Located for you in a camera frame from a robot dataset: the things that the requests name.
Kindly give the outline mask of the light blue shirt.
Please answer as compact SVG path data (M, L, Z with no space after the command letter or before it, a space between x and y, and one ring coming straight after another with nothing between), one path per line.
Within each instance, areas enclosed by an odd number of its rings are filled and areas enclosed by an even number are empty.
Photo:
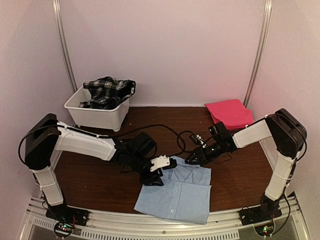
M173 157L177 166L163 171L163 186L142 186L134 210L160 219L206 224L210 214L212 170L186 164Z

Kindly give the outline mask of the pink trousers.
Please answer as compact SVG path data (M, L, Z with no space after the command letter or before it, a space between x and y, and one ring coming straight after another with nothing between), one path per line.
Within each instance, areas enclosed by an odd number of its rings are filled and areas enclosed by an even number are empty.
M227 130L242 129L254 123L253 113L239 99L204 104L215 124L222 122Z

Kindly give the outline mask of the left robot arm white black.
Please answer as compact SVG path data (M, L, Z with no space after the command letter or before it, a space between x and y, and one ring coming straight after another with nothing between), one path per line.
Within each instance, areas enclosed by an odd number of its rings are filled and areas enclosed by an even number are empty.
M36 177L52 213L61 222L72 218L72 211L64 205L65 198L51 167L54 151L72 152L92 156L103 161L129 166L139 173L140 182L146 186L162 186L160 169L170 165L169 157L162 155L150 159L149 152L157 145L142 132L128 140L98 135L57 120L49 113L42 118L20 141L25 154L19 155Z

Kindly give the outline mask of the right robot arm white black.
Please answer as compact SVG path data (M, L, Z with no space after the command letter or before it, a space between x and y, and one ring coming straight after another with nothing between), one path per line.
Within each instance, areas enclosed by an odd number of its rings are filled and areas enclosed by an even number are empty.
M231 134L223 122L209 127L214 143L203 143L186 158L189 165L207 164L224 153L233 153L253 143L272 139L277 151L277 161L270 182L260 199L256 210L259 220L268 220L278 208L281 198L293 178L297 163L307 151L307 131L305 127L286 109L281 108L273 114Z

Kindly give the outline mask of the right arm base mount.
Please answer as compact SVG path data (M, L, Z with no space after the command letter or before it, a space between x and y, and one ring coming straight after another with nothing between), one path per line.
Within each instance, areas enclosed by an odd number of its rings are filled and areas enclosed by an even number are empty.
M255 232L260 237L270 237L276 229L275 218L282 216L279 202L279 199L273 201L263 195L259 206L245 206L239 211L241 224L253 224Z

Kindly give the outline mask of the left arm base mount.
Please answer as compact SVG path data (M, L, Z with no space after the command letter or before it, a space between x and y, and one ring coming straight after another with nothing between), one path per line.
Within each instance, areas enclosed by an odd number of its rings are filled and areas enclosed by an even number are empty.
M65 239L75 232L76 226L87 225L88 210L67 206L65 202L51 206L46 200L42 202L42 206L46 209L45 216L57 221L53 232L58 238Z

